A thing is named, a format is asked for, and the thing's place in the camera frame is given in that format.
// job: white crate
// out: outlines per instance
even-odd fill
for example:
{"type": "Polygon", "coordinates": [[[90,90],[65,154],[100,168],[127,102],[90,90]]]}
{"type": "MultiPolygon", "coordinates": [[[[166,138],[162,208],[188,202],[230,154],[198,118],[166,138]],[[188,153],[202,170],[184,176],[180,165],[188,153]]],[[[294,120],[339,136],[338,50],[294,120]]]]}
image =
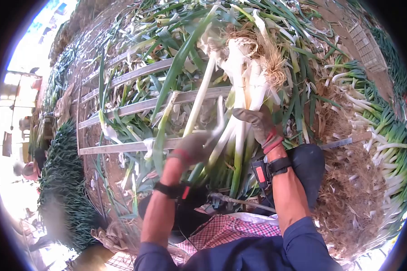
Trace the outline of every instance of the white crate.
{"type": "Polygon", "coordinates": [[[363,30],[357,23],[348,32],[365,68],[370,72],[381,72],[388,69],[380,48],[369,30],[363,30]]]}

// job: red tag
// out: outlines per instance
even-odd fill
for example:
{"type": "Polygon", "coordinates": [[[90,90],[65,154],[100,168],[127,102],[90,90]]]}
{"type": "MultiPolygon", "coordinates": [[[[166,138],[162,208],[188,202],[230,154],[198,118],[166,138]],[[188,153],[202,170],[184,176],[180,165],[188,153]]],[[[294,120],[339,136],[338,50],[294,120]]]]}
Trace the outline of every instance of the red tag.
{"type": "Polygon", "coordinates": [[[264,172],[262,171],[261,167],[256,168],[256,173],[258,173],[259,182],[265,182],[264,172]]]}
{"type": "Polygon", "coordinates": [[[182,194],[182,199],[187,198],[188,195],[188,191],[190,190],[190,187],[185,187],[184,189],[184,193],[182,194]]]}

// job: navy blue sleeve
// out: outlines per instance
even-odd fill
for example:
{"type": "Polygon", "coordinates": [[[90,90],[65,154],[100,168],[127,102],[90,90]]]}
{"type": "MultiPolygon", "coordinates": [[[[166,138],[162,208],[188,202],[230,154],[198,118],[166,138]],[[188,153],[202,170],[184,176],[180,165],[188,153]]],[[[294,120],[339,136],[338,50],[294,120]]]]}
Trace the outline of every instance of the navy blue sleeve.
{"type": "Polygon", "coordinates": [[[154,243],[143,242],[139,255],[134,261],[134,270],[178,271],[179,268],[166,248],[154,243]]]}
{"type": "Polygon", "coordinates": [[[342,270],[330,257],[326,244],[321,234],[316,231],[310,216],[298,220],[286,229],[283,248],[289,262],[297,271],[342,270]]]}

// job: hose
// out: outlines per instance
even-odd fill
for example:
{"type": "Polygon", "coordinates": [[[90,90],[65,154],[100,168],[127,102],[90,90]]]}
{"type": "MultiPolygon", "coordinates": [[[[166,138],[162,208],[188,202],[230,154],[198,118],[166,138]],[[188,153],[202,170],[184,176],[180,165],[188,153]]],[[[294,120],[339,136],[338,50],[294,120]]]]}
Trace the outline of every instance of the hose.
{"type": "Polygon", "coordinates": [[[226,196],[226,195],[223,195],[223,194],[220,194],[220,193],[210,193],[209,196],[211,198],[220,199],[221,201],[224,201],[224,202],[227,202],[227,203],[247,204],[247,205],[250,205],[250,206],[254,206],[256,208],[261,208],[261,209],[276,213],[276,210],[274,208],[267,207],[267,206],[264,206],[264,205],[261,205],[261,204],[258,204],[258,203],[252,203],[250,201],[229,198],[229,196],[226,196]]]}

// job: pink clothing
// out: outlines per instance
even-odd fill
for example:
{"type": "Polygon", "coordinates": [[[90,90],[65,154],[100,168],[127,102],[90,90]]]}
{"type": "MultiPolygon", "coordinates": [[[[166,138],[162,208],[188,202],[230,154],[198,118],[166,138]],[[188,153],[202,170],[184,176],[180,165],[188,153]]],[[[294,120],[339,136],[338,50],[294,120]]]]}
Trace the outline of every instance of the pink clothing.
{"type": "MultiPolygon", "coordinates": [[[[33,162],[28,162],[24,168],[26,168],[27,166],[33,166],[33,162]]],[[[38,167],[36,167],[36,169],[33,170],[33,173],[32,173],[32,174],[30,174],[30,175],[28,175],[28,176],[26,176],[26,175],[23,174],[22,176],[23,176],[24,179],[26,179],[26,180],[37,181],[37,180],[38,180],[38,177],[39,177],[38,171],[39,171],[39,169],[38,169],[38,167]]]]}
{"type": "MultiPolygon", "coordinates": [[[[214,215],[205,224],[199,226],[196,232],[189,237],[189,240],[198,250],[213,248],[244,237],[282,235],[277,225],[253,223],[230,215],[214,215]]],[[[188,240],[177,244],[179,248],[190,255],[197,252],[193,245],[188,240]]]]}

